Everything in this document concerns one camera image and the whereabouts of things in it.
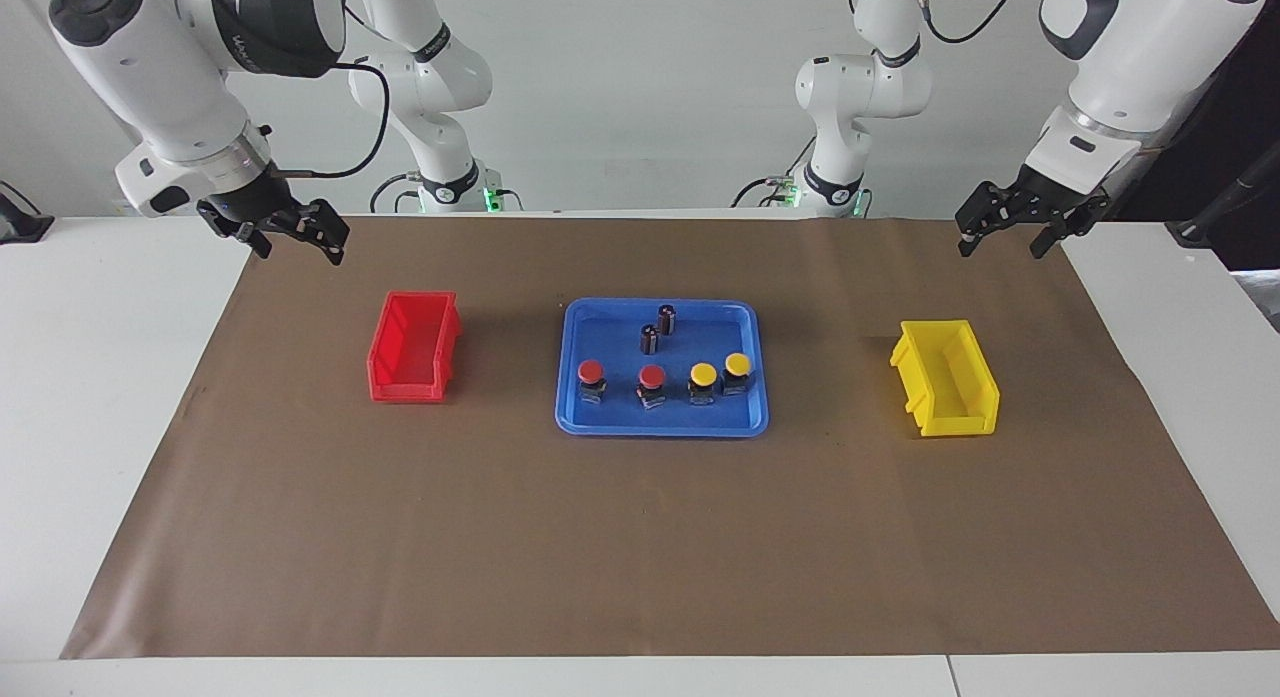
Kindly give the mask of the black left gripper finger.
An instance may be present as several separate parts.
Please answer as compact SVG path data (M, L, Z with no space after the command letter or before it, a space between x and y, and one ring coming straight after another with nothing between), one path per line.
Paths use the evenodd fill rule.
M957 249L963 258L969 258L984 237L1005 228L1004 205L1005 191L992 182L980 182L956 210Z
M1034 260L1042 260L1048 255L1056 243L1066 240L1069 237L1076 237L1080 231L1079 220L1075 215L1057 215L1057 217L1050 217L1048 223L1044 224L1042 231L1029 243L1029 251Z

